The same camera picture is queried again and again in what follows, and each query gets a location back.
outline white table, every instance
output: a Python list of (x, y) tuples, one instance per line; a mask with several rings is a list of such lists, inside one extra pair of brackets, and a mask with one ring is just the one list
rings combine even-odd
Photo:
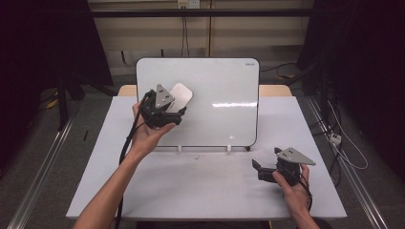
[[(99, 134), (68, 218), (75, 219), (118, 165), (131, 128), (135, 97), (115, 97)], [(251, 152), (186, 149), (153, 152), (137, 168), (125, 195), (122, 216), (135, 220), (218, 220), (289, 218), (282, 190), (257, 178), (251, 166), (276, 162), (274, 147), (293, 147), (317, 164), (310, 166), (314, 217), (346, 217), (295, 97), (260, 97), (258, 138)]]

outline background wall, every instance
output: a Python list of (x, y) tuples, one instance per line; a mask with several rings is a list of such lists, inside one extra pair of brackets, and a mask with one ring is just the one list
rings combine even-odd
[[(177, 9), (173, 0), (88, 0), (92, 10)], [(202, 9), (302, 9), (313, 0), (202, 0)], [(134, 73), (143, 56), (180, 56), (181, 18), (96, 18), (112, 75)], [(262, 66), (296, 62), (304, 44), (307, 17), (186, 18), (190, 56), (255, 57)], [(121, 60), (123, 51), (126, 65)]]

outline gray floor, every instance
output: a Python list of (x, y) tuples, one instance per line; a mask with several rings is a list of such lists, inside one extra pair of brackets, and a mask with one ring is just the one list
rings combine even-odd
[[(266, 72), (261, 77), (265, 83), (271, 84), (276, 81), (274, 75), (275, 72)], [(116, 88), (130, 82), (127, 81), (128, 78), (131, 77), (116, 77)], [(111, 102), (111, 97), (107, 95), (88, 88), (85, 88), (85, 91), (87, 94), (81, 102), (78, 116), (55, 162), (51, 175), (48, 177), (32, 210), (26, 228), (69, 228), (74, 224), (73, 220), (65, 218), (65, 214), (75, 194), (76, 185), (80, 181), (88, 158), (96, 144), (99, 130)], [(302, 95), (300, 84), (293, 85), (291, 91), (297, 97), (307, 123), (309, 125), (315, 123), (316, 119), (309, 108), (307, 98)], [(361, 137), (358, 127), (351, 120), (350, 114), (344, 109), (344, 104), (340, 106), (340, 109), (345, 132), (362, 149), (369, 161), (369, 168), (357, 173), (390, 228), (403, 228), (405, 224), (405, 218), (402, 216), (405, 213), (404, 183), (380, 159), (373, 144)], [(7, 227), (22, 197), (29, 189), (42, 160), (55, 138), (58, 121), (57, 107), (38, 111), (25, 144), (21, 146), (15, 160), (8, 170), (4, 172), (0, 180), (0, 228)], [(320, 129), (317, 127), (312, 131), (317, 133), (320, 132)], [(315, 136), (314, 140), (326, 165), (329, 167), (333, 159), (329, 144), (323, 135)], [(362, 158), (347, 139), (344, 138), (343, 141), (344, 149), (352, 162), (361, 165), (363, 163)], [(337, 167), (334, 168), (332, 175), (338, 177)], [(342, 180), (336, 189), (348, 217), (346, 219), (331, 220), (330, 224), (333, 228), (373, 228), (343, 173)], [(278, 220), (272, 223), (274, 228), (295, 228), (291, 220)], [(134, 222), (123, 222), (121, 226), (121, 228), (135, 227)]]

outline human arm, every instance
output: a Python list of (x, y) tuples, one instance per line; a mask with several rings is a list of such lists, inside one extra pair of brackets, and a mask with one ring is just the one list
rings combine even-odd
[[(139, 103), (133, 106), (134, 115), (138, 110)], [(137, 126), (143, 122), (140, 116)], [(170, 123), (160, 129), (151, 129), (147, 125), (138, 128), (127, 156), (81, 212), (74, 228), (110, 227), (125, 189), (139, 163), (155, 149), (160, 138), (175, 126), (174, 123)]]
[[(302, 177), (301, 181), (307, 183), (309, 180), (309, 168), (301, 164)], [(300, 229), (319, 228), (309, 214), (308, 210), (308, 193), (301, 184), (289, 186), (286, 179), (278, 172), (273, 172), (273, 177), (281, 186), (284, 192), (289, 213)]]

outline aluminum rail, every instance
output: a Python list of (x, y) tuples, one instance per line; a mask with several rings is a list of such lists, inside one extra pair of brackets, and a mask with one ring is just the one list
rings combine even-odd
[(11, 222), (8, 229), (23, 229), (25, 228), (27, 221), (30, 217), (30, 214), (35, 206), (35, 203), (38, 201), (38, 198), (41, 194), (41, 191), (47, 181), (49, 174), (51, 173), (52, 167), (56, 162), (56, 159), (62, 149), (63, 143), (71, 130), (72, 124), (75, 117), (79, 111), (81, 102), (76, 102), (72, 108), (72, 115), (68, 119), (65, 127), (57, 132), (56, 137), (53, 141), (51, 149), (48, 151), (45, 160), (42, 162), (41, 168), (36, 174), (35, 179), (33, 180), (30, 189), (24, 196), (20, 205), (18, 206), (14, 216), (11, 219)]
[[(325, 122), (323, 122), (321, 119), (321, 115), (319, 114), (318, 111), (320, 111), (319, 105), (316, 102), (315, 99), (310, 99), (308, 98), (308, 103), (310, 108), (312, 109), (313, 114), (315, 115), (317, 121), (320, 123), (321, 129), (323, 132), (327, 130), (327, 126)], [(329, 142), (328, 135), (325, 134), (327, 142)], [(338, 154), (338, 149), (336, 148), (335, 145), (331, 144), (333, 153), (336, 156)], [(342, 149), (340, 153), (346, 156), (345, 151)], [(356, 173), (355, 169), (350, 166), (346, 161), (339, 156), (338, 157), (339, 162), (341, 164), (341, 169), (345, 173), (349, 184), (351, 185), (352, 189), (354, 190), (354, 193), (356, 194), (361, 206), (363, 207), (364, 212), (366, 213), (367, 217), (369, 218), (370, 223), (372, 224), (373, 228), (375, 229), (388, 229), (390, 228), (383, 218), (380, 210), (378, 209), (377, 205), (375, 204), (372, 196), (369, 194), (367, 191), (366, 187), (364, 186), (363, 182), (361, 181), (360, 177)]]

